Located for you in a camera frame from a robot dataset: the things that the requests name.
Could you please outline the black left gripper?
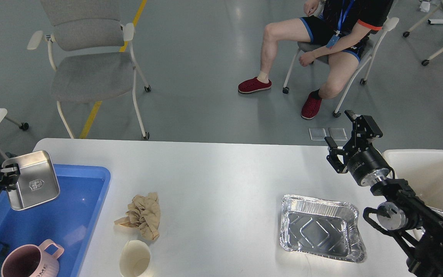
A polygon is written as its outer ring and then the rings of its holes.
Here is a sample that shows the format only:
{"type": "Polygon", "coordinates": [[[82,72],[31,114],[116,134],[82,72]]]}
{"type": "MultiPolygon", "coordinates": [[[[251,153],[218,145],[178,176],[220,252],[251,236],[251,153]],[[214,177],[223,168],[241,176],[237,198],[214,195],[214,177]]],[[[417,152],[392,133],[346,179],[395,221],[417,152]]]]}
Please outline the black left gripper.
{"type": "Polygon", "coordinates": [[[8,164],[1,168],[0,172],[0,189],[11,191],[17,189],[17,181],[20,175],[20,168],[18,164],[8,164]]]}

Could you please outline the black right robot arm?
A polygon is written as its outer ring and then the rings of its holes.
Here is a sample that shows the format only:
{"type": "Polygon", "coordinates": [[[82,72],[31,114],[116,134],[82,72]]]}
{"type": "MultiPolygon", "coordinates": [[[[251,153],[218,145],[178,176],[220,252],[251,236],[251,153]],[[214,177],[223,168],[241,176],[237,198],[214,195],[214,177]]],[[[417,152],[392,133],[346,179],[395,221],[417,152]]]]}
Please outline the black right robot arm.
{"type": "Polygon", "coordinates": [[[376,209],[366,207],[363,218],[392,237],[407,256],[408,271],[417,277],[443,277],[443,216],[425,205],[405,179],[389,177],[394,169],[373,146],[383,132],[373,117],[345,111],[352,122],[350,140],[339,148],[332,137],[327,161],[339,174],[349,172],[356,183],[385,197],[376,209]]]}

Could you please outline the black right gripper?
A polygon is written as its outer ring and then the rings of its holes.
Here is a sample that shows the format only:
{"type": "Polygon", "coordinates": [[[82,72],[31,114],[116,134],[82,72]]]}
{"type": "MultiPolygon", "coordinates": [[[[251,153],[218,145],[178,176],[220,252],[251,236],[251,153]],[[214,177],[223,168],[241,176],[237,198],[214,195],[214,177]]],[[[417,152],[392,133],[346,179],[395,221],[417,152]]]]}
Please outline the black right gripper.
{"type": "Polygon", "coordinates": [[[372,147],[373,140],[383,137],[383,132],[373,117],[345,110],[352,121],[350,140],[340,149],[332,137],[325,137],[329,146],[326,159],[338,174],[350,172],[359,186],[372,187],[387,179],[392,168],[380,152],[372,147]]]}

